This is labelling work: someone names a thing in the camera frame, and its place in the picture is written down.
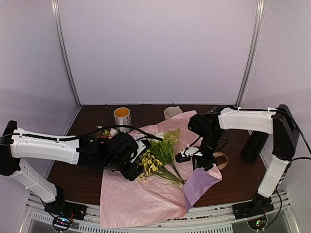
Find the brown pink flower bunch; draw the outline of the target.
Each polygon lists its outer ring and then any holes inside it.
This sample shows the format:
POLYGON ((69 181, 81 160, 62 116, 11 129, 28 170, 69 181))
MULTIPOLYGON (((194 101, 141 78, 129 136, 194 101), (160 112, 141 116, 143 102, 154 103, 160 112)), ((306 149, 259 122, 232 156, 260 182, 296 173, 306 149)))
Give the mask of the brown pink flower bunch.
POLYGON ((119 131, 114 128, 104 129, 97 132, 96 136, 97 138, 104 138, 104 139, 111 139, 116 134, 118 134, 119 131))

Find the pink wrapping paper sheet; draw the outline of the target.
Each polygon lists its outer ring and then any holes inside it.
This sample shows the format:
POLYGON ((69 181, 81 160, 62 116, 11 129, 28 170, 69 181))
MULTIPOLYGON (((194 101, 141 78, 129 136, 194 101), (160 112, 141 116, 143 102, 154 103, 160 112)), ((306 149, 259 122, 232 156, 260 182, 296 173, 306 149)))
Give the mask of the pink wrapping paper sheet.
MULTIPOLYGON (((193 173, 190 161, 177 163, 176 167, 186 181, 193 173)), ((217 166, 207 171, 210 175, 221 178, 217 166)), ((105 170, 103 172, 100 209, 106 211, 103 222, 109 227, 130 227, 129 220, 112 220, 119 214, 132 214, 134 211, 146 207, 156 216, 187 213, 185 197, 182 187, 172 184, 156 176, 146 180, 126 180, 120 172, 105 170)))

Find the purple wrapping paper sheet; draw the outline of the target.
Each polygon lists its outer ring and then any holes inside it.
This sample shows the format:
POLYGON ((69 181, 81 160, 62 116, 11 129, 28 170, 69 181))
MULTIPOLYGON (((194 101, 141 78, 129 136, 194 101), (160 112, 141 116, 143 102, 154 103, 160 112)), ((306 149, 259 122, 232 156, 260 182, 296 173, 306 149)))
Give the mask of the purple wrapping paper sheet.
POLYGON ((182 188, 186 210, 189 211, 208 189, 221 180, 201 168, 196 168, 182 188))

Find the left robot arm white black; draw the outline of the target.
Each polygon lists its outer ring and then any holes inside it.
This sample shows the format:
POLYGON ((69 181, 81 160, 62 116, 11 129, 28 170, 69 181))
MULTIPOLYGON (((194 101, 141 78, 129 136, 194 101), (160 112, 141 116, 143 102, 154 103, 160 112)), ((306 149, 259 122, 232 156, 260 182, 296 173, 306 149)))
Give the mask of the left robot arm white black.
POLYGON ((65 201, 63 189, 39 175, 26 158, 119 171, 125 179, 134 181, 143 172, 136 159, 150 148, 147 136, 146 133, 142 139, 135 139, 123 132, 108 139, 97 138, 94 133, 53 136, 25 131, 11 120, 0 138, 0 173, 39 196, 47 212, 64 216, 71 213, 73 207, 65 201))

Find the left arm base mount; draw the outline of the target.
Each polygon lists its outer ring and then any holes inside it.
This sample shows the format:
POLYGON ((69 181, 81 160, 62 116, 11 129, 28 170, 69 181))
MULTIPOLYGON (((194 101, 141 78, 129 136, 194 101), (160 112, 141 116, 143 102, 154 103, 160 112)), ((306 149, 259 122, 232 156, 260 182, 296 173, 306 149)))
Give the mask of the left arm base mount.
POLYGON ((44 210, 52 217, 52 227, 57 233, 67 231, 74 220, 84 220, 87 206, 66 201, 63 197, 55 197, 52 202, 41 200, 44 210))

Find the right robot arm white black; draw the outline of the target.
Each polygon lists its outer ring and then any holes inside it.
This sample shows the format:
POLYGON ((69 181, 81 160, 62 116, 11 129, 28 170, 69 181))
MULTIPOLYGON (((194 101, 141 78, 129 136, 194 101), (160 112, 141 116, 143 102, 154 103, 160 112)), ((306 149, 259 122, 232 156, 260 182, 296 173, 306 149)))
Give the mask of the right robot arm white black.
POLYGON ((271 195, 277 190, 294 161, 299 138, 305 138, 285 104, 266 109, 218 105, 204 115, 192 116, 188 129, 202 141, 198 147, 193 144, 187 146, 181 152, 181 159, 192 160, 195 168, 208 168, 216 162, 213 154, 226 130, 252 132, 241 152, 242 159, 247 163, 254 162, 268 138, 273 138, 272 160, 253 200, 248 203, 249 210, 256 215, 270 203, 271 195))

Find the green fern white flower bunch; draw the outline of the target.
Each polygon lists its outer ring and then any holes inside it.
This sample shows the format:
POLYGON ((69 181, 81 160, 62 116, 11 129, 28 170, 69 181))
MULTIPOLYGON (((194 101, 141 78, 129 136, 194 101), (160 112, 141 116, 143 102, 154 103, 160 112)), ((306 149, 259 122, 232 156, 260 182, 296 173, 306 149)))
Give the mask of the green fern white flower bunch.
POLYGON ((152 173, 177 186, 184 185, 185 180, 175 165, 175 146, 179 143, 180 128, 173 131, 159 132, 156 136, 162 138, 162 141, 150 140, 150 154, 155 157, 155 166, 157 167, 157 171, 152 173))

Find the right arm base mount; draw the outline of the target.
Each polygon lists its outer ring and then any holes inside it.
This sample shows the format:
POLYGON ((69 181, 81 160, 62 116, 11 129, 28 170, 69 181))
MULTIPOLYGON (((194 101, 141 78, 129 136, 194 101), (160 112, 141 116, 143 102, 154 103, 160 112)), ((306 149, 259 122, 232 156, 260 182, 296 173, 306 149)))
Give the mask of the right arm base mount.
POLYGON ((258 203, 255 204, 253 201, 232 206, 235 219, 246 219, 249 228, 255 231, 263 230, 268 225, 267 213, 274 209, 274 205, 271 203, 262 206, 258 203))

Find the tan satin ribbon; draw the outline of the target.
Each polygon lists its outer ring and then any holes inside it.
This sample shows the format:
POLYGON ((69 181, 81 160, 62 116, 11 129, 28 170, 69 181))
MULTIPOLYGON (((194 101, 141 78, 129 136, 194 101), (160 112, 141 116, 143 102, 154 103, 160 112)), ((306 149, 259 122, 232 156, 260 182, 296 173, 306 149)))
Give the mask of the tan satin ribbon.
POLYGON ((229 159, 224 153, 215 152, 213 156, 216 158, 216 162, 217 162, 216 165, 220 171, 227 167, 229 159))

